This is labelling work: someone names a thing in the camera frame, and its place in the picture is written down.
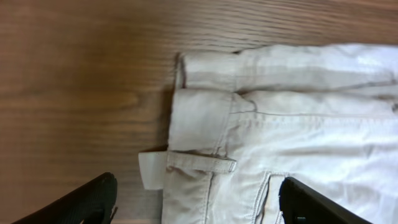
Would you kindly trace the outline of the beige khaki shorts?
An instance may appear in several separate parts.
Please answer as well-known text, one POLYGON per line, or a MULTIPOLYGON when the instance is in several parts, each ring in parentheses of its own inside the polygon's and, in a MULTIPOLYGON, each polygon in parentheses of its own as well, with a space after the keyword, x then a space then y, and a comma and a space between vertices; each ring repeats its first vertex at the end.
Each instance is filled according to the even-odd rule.
POLYGON ((181 54, 168 148, 139 165, 162 223, 282 223, 287 177, 396 223, 397 47, 181 54))

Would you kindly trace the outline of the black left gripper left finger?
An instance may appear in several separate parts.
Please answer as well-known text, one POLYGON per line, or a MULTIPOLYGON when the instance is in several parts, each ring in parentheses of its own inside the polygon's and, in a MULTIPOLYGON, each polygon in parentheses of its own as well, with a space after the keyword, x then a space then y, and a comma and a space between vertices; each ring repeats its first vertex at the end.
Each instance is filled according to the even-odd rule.
POLYGON ((105 172, 12 224, 110 224, 118 210, 117 192, 115 176, 105 172))

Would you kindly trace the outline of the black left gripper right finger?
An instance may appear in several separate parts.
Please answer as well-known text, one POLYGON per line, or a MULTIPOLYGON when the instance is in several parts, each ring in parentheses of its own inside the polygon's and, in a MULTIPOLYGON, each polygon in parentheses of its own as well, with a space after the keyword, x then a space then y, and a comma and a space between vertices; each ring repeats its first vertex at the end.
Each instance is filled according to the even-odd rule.
POLYGON ((293 177, 280 186, 279 206, 285 224, 371 224, 293 177))

